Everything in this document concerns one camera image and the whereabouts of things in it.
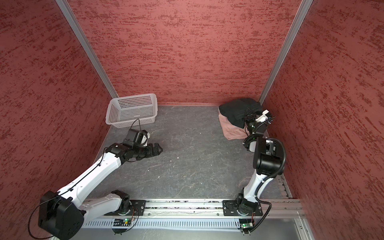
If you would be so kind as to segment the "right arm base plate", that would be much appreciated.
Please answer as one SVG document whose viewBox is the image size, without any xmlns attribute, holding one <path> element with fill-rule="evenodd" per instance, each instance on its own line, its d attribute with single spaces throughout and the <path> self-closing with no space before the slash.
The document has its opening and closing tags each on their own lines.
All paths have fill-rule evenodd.
<svg viewBox="0 0 384 240">
<path fill-rule="evenodd" d="M 259 203 L 253 203 L 248 200 L 224 200 L 223 201 L 224 216 L 243 216 L 260 217 L 263 215 L 261 205 Z"/>
</svg>

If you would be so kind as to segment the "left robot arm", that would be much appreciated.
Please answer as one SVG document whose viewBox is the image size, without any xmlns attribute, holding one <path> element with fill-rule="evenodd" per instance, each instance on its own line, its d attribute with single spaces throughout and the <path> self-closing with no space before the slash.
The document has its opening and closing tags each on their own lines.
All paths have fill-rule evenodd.
<svg viewBox="0 0 384 240">
<path fill-rule="evenodd" d="M 137 207 L 130 196 L 122 191 L 112 191 L 105 197 L 86 202 L 88 195 L 114 170 L 124 163 L 134 163 L 160 155 L 163 148 L 148 142 L 145 130 L 130 129 L 122 143 L 105 148 L 99 160 L 79 177 L 59 189 L 48 191 L 36 207 L 38 226 L 60 240 L 71 239 L 82 226 L 105 214 L 126 216 L 127 222 L 136 224 L 144 208 Z"/>
</svg>

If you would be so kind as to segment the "black shorts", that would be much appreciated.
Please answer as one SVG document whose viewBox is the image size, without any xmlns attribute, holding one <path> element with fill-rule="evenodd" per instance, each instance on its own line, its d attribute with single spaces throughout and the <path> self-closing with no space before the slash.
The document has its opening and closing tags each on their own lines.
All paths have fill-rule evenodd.
<svg viewBox="0 0 384 240">
<path fill-rule="evenodd" d="M 219 106 L 221 115 L 227 117 L 232 125 L 241 129 L 245 127 L 245 116 L 257 111 L 262 112 L 262 106 L 251 98 L 235 99 Z"/>
</svg>

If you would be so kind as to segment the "pink shorts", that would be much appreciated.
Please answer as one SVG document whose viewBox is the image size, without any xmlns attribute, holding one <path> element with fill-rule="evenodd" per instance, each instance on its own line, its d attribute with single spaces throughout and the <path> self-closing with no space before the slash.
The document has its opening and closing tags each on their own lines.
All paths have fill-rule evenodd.
<svg viewBox="0 0 384 240">
<path fill-rule="evenodd" d="M 223 135 L 227 140 L 241 140 L 248 136 L 245 128 L 241 129 L 232 125 L 228 118 L 222 114 L 219 114 L 219 122 L 223 131 Z"/>
</svg>

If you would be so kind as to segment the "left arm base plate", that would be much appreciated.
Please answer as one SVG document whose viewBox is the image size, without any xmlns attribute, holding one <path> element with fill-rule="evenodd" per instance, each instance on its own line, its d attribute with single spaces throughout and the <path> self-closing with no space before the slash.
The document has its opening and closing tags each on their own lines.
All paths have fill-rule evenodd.
<svg viewBox="0 0 384 240">
<path fill-rule="evenodd" d="M 132 217 L 132 216 L 143 216 L 146 207 L 146 200 L 130 200 L 130 206 L 126 213 L 115 211 L 104 214 L 104 216 L 118 216 L 118 217 Z"/>
</svg>

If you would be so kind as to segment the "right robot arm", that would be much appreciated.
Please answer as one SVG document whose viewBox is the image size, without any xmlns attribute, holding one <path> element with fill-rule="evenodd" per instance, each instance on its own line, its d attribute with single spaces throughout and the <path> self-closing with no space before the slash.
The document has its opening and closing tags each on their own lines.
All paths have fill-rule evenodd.
<svg viewBox="0 0 384 240">
<path fill-rule="evenodd" d="M 262 192 L 276 176 L 284 172 L 286 151 L 283 143 L 265 137 L 265 131 L 273 119 L 268 110 L 246 114 L 244 118 L 249 135 L 243 141 L 243 146 L 254 153 L 254 173 L 238 195 L 237 211 L 241 216 L 249 216 L 259 210 Z"/>
</svg>

